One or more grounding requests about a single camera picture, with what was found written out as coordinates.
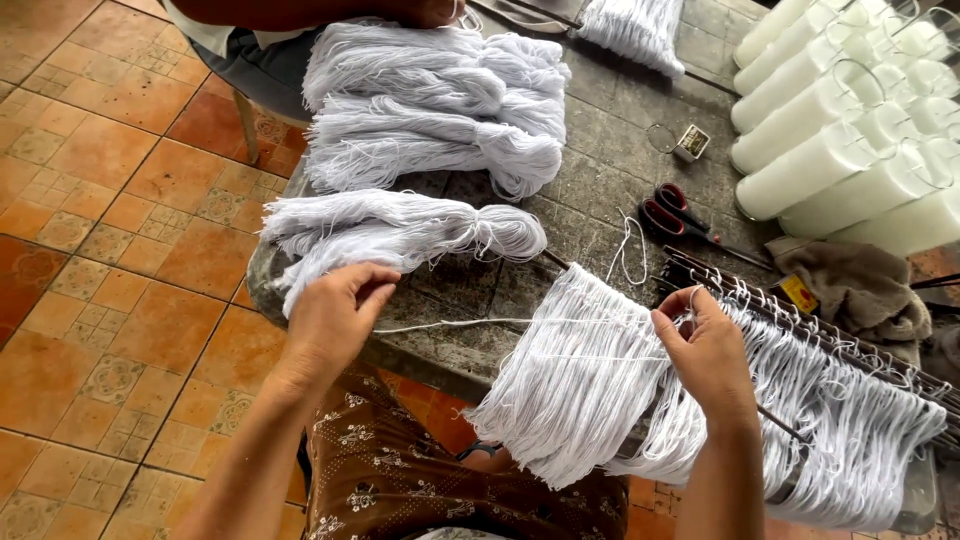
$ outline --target stone tabletop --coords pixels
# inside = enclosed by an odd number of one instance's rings
[[[677,53],[688,69],[732,87],[734,44],[767,10],[749,0],[686,0],[677,37]],[[508,29],[484,16],[484,34]],[[566,95],[567,144],[563,166],[553,183],[520,206],[534,213],[546,230],[549,249],[576,261],[601,278],[607,276],[623,240],[619,210],[636,217],[636,205],[651,196],[656,184],[678,185],[693,210],[725,240],[765,255],[763,244],[779,235],[775,222],[752,222],[739,214],[733,190],[742,175],[730,165],[727,151],[735,133],[730,123],[733,99],[689,77],[671,83],[659,73],[626,61],[586,41],[559,37],[564,61],[573,72]],[[669,153],[690,124],[711,137],[703,156],[685,163]],[[285,197],[313,195],[302,162]],[[413,189],[433,197],[466,201],[481,207],[504,204],[480,172],[438,171],[401,177],[394,189]],[[765,285],[778,276],[725,252],[691,240],[678,247]],[[664,256],[659,239],[635,236],[625,249],[626,267],[639,281],[631,285],[617,265],[609,284],[638,303],[653,307],[657,275]],[[261,243],[248,269],[248,288],[256,306],[285,326],[282,298],[269,286],[290,263],[276,247]],[[517,264],[479,261],[472,255],[449,255],[431,268],[421,266],[404,277],[377,326],[382,329],[440,320],[529,318],[560,268],[546,258]],[[486,324],[389,334],[372,339],[362,359],[471,403],[479,403],[495,378],[499,362],[523,331],[520,324]],[[629,454],[641,440],[643,426],[621,452]]]

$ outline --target orange floor tile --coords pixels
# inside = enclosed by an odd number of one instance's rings
[[[166,538],[281,352],[244,271],[303,131],[257,115],[247,164],[231,88],[156,0],[10,0],[2,13],[0,531]],[[914,259],[934,274],[954,264]],[[467,403],[381,376],[449,451],[473,441]],[[628,537],[669,538],[683,498],[633,479]],[[280,538],[300,537],[305,502],[295,469]],[[864,538],[773,521],[768,533]]]

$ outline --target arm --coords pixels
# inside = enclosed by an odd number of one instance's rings
[[[763,449],[743,336],[706,291],[670,295],[652,318],[686,391],[707,417],[677,521],[678,540],[763,538]],[[675,317],[693,310],[684,339]]]
[[[276,538],[303,426],[360,353],[399,279],[393,270],[354,265],[300,295],[280,361],[174,530],[175,540]]]
[[[203,24],[288,32],[354,17],[377,16],[413,28],[450,24],[464,0],[168,0]]]

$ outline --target hand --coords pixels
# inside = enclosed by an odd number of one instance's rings
[[[465,0],[383,0],[377,15],[408,28],[428,30],[453,24],[466,7]]]
[[[743,335],[713,297],[697,289],[676,291],[651,312],[657,337],[684,388],[707,416],[708,428],[744,421],[759,427]],[[684,339],[671,319],[687,307],[692,309],[696,328]]]
[[[333,382],[360,354],[399,280],[399,272],[367,262],[307,285],[290,314],[276,376],[301,395],[314,395],[318,385]]]

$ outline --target scissors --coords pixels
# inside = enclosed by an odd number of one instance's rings
[[[646,225],[653,233],[675,237],[695,236],[702,238],[707,243],[717,246],[733,256],[773,272],[773,268],[761,258],[731,245],[730,242],[721,238],[720,234],[710,233],[710,225],[704,223],[693,213],[690,205],[686,202],[686,196],[674,184],[658,185],[654,188],[653,198],[641,201],[636,208],[636,212],[639,214],[640,223]]]

